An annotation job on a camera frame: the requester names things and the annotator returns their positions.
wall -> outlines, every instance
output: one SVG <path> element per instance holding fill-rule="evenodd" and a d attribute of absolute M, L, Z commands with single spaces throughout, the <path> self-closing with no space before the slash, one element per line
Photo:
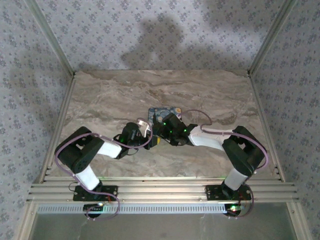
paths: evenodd
<path fill-rule="evenodd" d="M 39 0 L 74 70 L 246 70 L 282 0 Z"/>
<path fill-rule="evenodd" d="M 68 76 L 24 1 L 0 2 L 0 239 L 12 239 Z"/>
<path fill-rule="evenodd" d="M 285 176 L 320 239 L 320 3 L 299 0 L 254 74 Z"/>

patterned wallpaper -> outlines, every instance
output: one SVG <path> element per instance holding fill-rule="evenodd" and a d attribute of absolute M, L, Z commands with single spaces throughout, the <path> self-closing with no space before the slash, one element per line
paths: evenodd
<path fill-rule="evenodd" d="M 0 239 L 12 239 L 68 77 L 24 1 L 0 1 Z"/>
<path fill-rule="evenodd" d="M 37 2 L 74 70 L 243 70 L 283 0 Z"/>
<path fill-rule="evenodd" d="M 253 76 L 285 176 L 320 239 L 320 3 L 300 0 Z"/>

marble tabletop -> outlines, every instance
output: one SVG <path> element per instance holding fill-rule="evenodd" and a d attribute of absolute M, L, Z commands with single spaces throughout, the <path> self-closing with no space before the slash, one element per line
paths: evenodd
<path fill-rule="evenodd" d="M 249 78 L 224 70 L 97 70 L 77 72 L 60 140 L 81 126 L 108 137 L 127 122 L 147 118 L 152 107 L 199 109 L 213 129 L 244 126 L 267 148 Z M 182 116 L 186 124 L 206 123 L 200 113 Z M 104 177 L 225 177 L 232 168 L 227 155 L 204 146 L 171 146 L 164 140 L 151 150 L 113 159 L 96 155 L 91 167 Z M 259 177 L 272 177 L 272 161 Z M 55 163 L 51 176 L 65 176 Z"/>

enclosure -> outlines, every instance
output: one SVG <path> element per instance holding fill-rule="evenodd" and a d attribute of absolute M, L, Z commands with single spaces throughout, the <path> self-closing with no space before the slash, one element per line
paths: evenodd
<path fill-rule="evenodd" d="M 317 2 L 1 6 L 1 239 L 320 238 Z M 258 139 L 269 163 L 247 182 L 250 215 L 228 219 L 221 207 L 230 201 L 207 200 L 206 185 L 233 168 L 225 152 L 161 140 L 121 159 L 94 157 L 93 171 L 118 186 L 122 208 L 111 221 L 85 218 L 56 147 L 81 126 L 112 138 L 149 108 L 181 108 L 182 121 L 198 125 L 206 117 L 184 111 L 202 110 L 209 128 L 244 126 Z"/>

black mounting bracket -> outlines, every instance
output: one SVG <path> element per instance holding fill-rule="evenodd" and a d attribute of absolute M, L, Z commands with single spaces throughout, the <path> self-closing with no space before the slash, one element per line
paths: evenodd
<path fill-rule="evenodd" d="M 108 193 L 118 196 L 118 186 L 116 185 L 107 185 L 100 186 L 99 192 Z M 101 194 L 92 194 L 87 192 L 82 186 L 76 186 L 73 193 L 73 201 L 75 202 L 106 202 L 106 201 L 116 201 L 114 197 L 101 195 Z"/>
<path fill-rule="evenodd" d="M 228 198 L 223 193 L 222 185 L 206 185 L 205 186 L 206 199 L 208 201 L 248 201 L 251 200 L 251 192 L 247 185 L 241 185 L 237 191 L 234 191 L 234 194 L 231 198 Z"/>

